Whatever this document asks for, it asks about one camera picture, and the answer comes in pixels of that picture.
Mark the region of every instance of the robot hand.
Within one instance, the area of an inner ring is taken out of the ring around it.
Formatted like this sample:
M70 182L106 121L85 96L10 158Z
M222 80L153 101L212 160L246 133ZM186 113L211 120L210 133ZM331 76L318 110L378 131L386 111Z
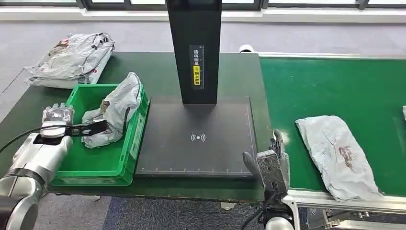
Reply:
M292 197L288 195L290 183L289 155L285 152L282 135L274 131L268 151L259 152L255 159L243 153L243 162L264 187L264 203L241 226L259 215L258 222L265 230L300 229L299 213Z
M33 229L44 187L53 180L72 137L91 136L107 128L105 120L73 126L73 115L73 108L64 103L47 107L42 127L36 129L40 133L31 133L15 153L12 166L0 179L0 230Z

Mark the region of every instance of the dark green table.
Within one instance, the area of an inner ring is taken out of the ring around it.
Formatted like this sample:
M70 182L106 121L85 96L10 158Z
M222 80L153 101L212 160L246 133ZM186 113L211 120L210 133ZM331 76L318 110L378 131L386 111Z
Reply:
M180 98L173 53L114 53L99 83L119 83L131 71L140 77L148 96ZM250 96L257 148L267 149L271 131L268 130L269 113L258 55L221 54L219 76L219 96ZM17 134L40 126L42 110L54 103L65 102L70 92L71 90L30 87L0 124L0 146ZM22 138L0 154L0 173L6 172L13 154L23 141ZM134 179L133 183L126 187L50 187L49 190L64 194L106 196L251 201L263 199L260 185L225 179Z
M405 68L403 60L221 54L218 93L251 97L259 151L267 149L271 136L269 115L273 128L288 134L292 188L324 191L320 173L311 162L294 121L315 115L338 115L364 149L377 185L389 195L406 196L406 184L397 179L406 169L406 122L402 115L402 105L406 105ZM180 97L172 53L115 53L99 83L120 82L130 71L141 78L149 96ZM0 124L0 145L39 126L43 108L66 101L69 94L70 90L30 87ZM17 141L0 154L0 173L6 172L22 142L23 139ZM135 179L126 187L51 187L50 191L224 201L263 199L260 185L226 179Z

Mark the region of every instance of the black scanning platform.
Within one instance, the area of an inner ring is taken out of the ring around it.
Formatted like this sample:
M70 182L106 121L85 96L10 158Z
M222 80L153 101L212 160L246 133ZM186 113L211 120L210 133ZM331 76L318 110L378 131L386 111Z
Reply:
M249 97L217 104L153 98L135 175L252 178L244 151L255 159Z

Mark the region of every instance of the white plastic bag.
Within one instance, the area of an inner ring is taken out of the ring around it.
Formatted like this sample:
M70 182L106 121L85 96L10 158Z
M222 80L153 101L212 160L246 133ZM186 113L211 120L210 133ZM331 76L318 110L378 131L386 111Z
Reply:
M372 169L347 124L337 116L296 120L327 190L336 200L381 198Z
M73 34L62 39L34 67L25 67L29 84L72 89L77 83L96 83L114 50L105 33Z
M86 147L95 148L118 141L122 136L124 120L130 121L141 102L141 82L138 76L130 72L127 77L103 100L101 108L85 112L82 122L106 119L108 128L103 133L82 137Z

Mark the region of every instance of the wireless charging symbol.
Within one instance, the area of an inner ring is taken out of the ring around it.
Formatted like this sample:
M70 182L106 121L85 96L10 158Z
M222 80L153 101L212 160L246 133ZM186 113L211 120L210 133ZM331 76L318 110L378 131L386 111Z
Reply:
M199 140L201 142L205 142L206 141L206 135L204 133L201 134L201 135L196 135L196 134L192 133L191 141L195 142L196 140Z

